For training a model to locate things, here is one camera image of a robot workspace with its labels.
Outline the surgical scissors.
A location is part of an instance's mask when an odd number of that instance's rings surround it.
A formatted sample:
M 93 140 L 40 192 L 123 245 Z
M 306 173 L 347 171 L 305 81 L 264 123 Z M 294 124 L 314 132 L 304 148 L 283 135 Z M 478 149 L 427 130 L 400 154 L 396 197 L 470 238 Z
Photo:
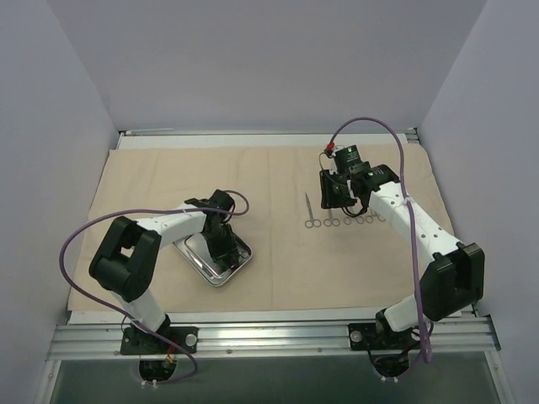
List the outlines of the surgical scissors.
M 307 229 L 319 228 L 322 226 L 322 222 L 316 218 L 313 214 L 312 205 L 308 194 L 305 194 L 305 204 L 307 208 L 307 219 L 304 222 L 304 226 Z
M 323 219 L 323 224 L 326 227 L 337 227 L 340 226 L 340 220 L 336 217 L 334 217 L 333 212 L 331 209 L 326 210 L 327 216 Z

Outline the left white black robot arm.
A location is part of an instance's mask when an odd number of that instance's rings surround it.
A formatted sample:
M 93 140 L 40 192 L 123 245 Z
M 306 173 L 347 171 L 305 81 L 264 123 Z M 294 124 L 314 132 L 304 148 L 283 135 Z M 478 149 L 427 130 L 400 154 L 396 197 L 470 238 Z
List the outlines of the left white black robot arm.
M 110 224 L 89 274 L 121 303 L 149 352 L 162 352 L 170 341 L 170 321 L 150 291 L 162 249 L 176 247 L 215 286 L 248 260 L 230 224 L 233 194 L 217 189 L 207 199 L 187 199 L 164 214 L 137 220 L 120 215 Z

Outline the beige cloth wrap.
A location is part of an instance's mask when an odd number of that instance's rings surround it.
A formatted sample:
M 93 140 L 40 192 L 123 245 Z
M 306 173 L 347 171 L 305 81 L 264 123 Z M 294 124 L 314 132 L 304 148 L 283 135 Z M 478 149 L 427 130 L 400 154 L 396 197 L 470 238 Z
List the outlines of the beige cloth wrap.
M 318 147 L 118 150 L 109 154 L 91 218 L 171 209 L 216 189 L 237 190 L 245 215 L 232 229 L 252 259 L 221 287 L 209 285 L 172 246 L 150 286 L 169 313 L 387 307 L 413 292 L 410 246 L 386 221 L 307 229 L 305 194 L 323 220 Z

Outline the surgical forceps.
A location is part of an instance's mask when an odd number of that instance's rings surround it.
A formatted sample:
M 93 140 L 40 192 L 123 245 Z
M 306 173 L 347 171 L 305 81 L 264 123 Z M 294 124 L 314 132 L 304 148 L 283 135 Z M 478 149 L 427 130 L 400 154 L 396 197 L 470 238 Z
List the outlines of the surgical forceps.
M 361 216 L 357 216 L 357 217 L 351 217 L 351 216 L 346 216 L 344 219 L 343 219 L 343 223 L 347 226 L 350 226 L 352 224 L 358 224 L 358 225 L 362 225 L 365 223 L 364 219 L 361 217 Z

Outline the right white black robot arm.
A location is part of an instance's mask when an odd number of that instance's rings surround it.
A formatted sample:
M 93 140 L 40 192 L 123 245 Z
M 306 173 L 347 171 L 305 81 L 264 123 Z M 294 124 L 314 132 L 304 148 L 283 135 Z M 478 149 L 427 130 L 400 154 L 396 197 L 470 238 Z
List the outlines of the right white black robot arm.
M 379 344 L 393 347 L 404 332 L 483 298 L 483 249 L 463 243 L 439 225 L 409 194 L 403 170 L 372 166 L 356 146 L 329 144 L 323 155 L 333 166 L 319 173 L 322 208 L 349 213 L 359 205 L 358 215 L 377 213 L 411 247 L 414 292 L 377 314 L 373 329 Z

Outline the steel instrument tray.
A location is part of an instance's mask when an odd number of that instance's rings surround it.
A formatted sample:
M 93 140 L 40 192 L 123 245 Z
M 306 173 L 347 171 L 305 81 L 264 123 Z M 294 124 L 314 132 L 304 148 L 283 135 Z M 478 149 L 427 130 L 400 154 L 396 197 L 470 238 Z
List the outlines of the steel instrument tray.
M 240 237 L 235 236 L 237 249 L 243 248 L 253 252 L 251 247 Z M 205 281 L 214 287 L 221 287 L 230 281 L 251 258 L 239 269 L 232 270 L 229 265 L 222 260 L 215 262 L 209 252 L 206 240 L 201 234 L 195 234 L 185 239 L 180 239 L 174 244 L 175 248 L 184 257 L 184 259 L 201 275 Z

